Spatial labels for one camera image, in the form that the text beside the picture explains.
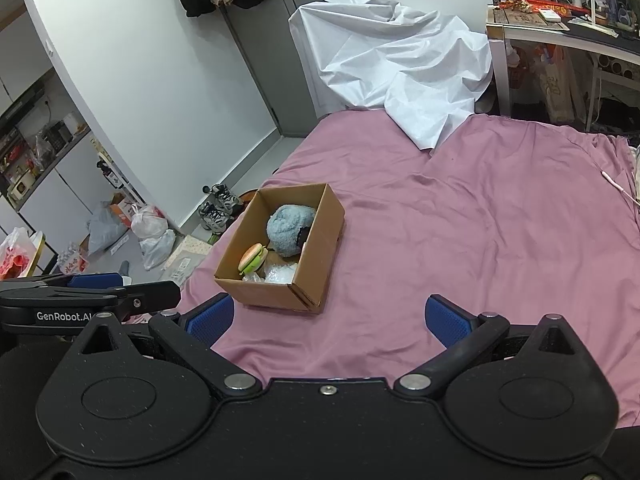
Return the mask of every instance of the blue gripper pad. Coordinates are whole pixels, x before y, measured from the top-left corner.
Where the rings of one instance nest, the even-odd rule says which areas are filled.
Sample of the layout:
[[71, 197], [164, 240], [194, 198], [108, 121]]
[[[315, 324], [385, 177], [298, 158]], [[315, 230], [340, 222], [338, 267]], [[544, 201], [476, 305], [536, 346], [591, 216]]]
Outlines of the blue gripper pad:
[[424, 309], [424, 320], [427, 328], [446, 348], [471, 334], [471, 321], [455, 309], [430, 296]]
[[211, 346], [228, 330], [233, 320], [234, 300], [222, 292], [180, 316], [180, 325], [187, 334]]
[[122, 286], [122, 276], [117, 272], [76, 274], [66, 286], [71, 288], [111, 288], [112, 286]]

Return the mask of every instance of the cardboard box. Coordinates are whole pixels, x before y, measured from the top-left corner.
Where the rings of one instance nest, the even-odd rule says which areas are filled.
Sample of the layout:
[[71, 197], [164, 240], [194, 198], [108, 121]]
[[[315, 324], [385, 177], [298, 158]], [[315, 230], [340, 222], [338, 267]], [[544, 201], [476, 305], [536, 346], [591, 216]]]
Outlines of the cardboard box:
[[116, 192], [111, 199], [111, 205], [109, 208], [117, 215], [120, 221], [127, 227], [131, 227], [131, 220], [133, 220], [133, 204], [131, 200], [125, 197], [124, 193]]
[[[285, 204], [306, 205], [318, 211], [293, 283], [243, 282], [238, 272], [240, 258], [253, 244], [269, 244], [267, 221]], [[218, 264], [216, 283], [240, 303], [319, 314], [343, 223], [344, 208], [328, 184], [260, 189]]]

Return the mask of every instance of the toy hamburger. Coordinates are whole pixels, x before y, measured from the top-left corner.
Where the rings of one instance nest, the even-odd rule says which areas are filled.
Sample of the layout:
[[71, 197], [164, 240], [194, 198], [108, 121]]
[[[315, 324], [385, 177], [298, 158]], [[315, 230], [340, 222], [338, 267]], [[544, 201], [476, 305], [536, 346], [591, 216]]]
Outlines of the toy hamburger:
[[244, 253], [244, 256], [240, 258], [238, 265], [240, 274], [249, 274], [250, 272], [255, 272], [260, 269], [268, 253], [269, 251], [262, 244], [255, 244], [249, 247]]

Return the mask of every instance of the pair of shoes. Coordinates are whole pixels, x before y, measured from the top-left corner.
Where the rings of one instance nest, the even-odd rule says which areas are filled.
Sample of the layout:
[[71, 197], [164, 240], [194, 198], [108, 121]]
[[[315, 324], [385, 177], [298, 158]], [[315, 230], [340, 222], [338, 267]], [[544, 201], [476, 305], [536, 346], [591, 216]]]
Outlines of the pair of shoes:
[[207, 201], [198, 210], [202, 226], [207, 231], [220, 236], [229, 229], [242, 212], [242, 201], [223, 184], [213, 187], [205, 186], [202, 191], [209, 194]]

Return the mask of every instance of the gray door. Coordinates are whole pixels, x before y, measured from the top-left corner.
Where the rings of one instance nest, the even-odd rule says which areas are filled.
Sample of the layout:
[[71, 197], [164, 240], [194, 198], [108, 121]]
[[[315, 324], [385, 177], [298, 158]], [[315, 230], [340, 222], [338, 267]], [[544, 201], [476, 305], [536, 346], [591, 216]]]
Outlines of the gray door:
[[288, 22], [300, 5], [313, 1], [265, 0], [253, 9], [223, 9], [280, 133], [289, 137], [305, 137], [318, 124]]

